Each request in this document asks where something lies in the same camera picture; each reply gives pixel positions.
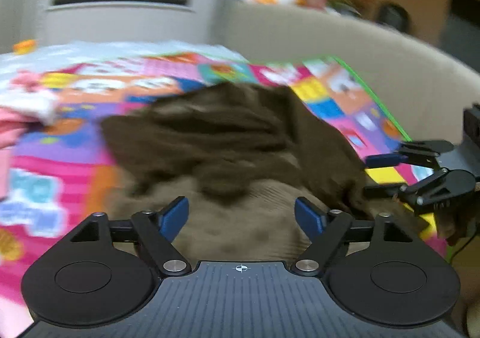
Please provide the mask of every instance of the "black circular cover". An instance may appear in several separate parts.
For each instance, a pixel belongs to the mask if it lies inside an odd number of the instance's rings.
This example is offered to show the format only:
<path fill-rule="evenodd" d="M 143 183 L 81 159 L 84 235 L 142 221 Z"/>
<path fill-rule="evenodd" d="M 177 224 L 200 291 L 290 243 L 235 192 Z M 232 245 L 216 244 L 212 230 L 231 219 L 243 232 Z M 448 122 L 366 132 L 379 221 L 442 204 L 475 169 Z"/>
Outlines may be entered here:
<path fill-rule="evenodd" d="M 105 324 L 152 293 L 152 273 L 136 256 L 113 247 L 75 249 L 70 256 L 45 254 L 23 276 L 23 297 L 38 318 L 58 325 Z"/>
<path fill-rule="evenodd" d="M 371 322 L 410 327 L 449 312 L 459 294 L 452 267 L 423 244 L 382 242 L 328 269 L 327 286 L 340 305 Z"/>

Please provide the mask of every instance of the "brown cloth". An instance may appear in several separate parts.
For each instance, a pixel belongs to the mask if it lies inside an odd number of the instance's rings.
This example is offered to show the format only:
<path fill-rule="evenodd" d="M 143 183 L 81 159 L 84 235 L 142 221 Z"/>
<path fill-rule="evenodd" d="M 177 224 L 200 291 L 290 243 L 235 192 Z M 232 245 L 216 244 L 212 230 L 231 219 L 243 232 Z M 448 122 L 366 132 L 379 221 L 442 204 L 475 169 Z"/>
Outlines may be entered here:
<path fill-rule="evenodd" d="M 308 188 L 331 209 L 370 218 L 364 164 L 344 136 L 314 116 L 286 86 L 231 82 L 157 99 L 140 115 L 101 123 L 117 163 L 138 182 L 193 175 L 206 196 L 244 196 L 255 180 Z M 280 155 L 291 151 L 301 171 Z"/>

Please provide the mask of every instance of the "black object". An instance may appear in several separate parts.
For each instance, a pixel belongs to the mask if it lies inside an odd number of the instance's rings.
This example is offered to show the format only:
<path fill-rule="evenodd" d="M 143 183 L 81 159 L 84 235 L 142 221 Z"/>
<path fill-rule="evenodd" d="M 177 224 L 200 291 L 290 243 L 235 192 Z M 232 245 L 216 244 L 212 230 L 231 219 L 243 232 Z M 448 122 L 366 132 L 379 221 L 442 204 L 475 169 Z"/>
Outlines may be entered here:
<path fill-rule="evenodd" d="M 463 114 L 463 140 L 458 146 L 444 140 L 404 142 L 391 153 L 366 157 L 368 168 L 400 163 L 431 168 L 434 173 L 413 185 L 380 184 L 364 188 L 367 198 L 397 197 L 416 215 L 444 211 L 454 213 L 478 198 L 480 185 L 480 105 Z"/>
<path fill-rule="evenodd" d="M 186 207 L 179 198 L 131 220 L 89 216 L 23 277 L 35 322 L 21 337 L 462 337 L 448 320 L 457 274 L 393 217 L 358 221 L 299 198 L 295 217 L 312 244 L 291 270 L 201 262 L 191 272 L 168 241 Z M 141 258 L 112 241 L 134 242 Z M 345 256 L 359 241 L 369 248 Z"/>
<path fill-rule="evenodd" d="M 408 33 L 410 29 L 410 15 L 400 5 L 394 3 L 386 3 L 380 7 L 376 22 L 402 33 Z"/>

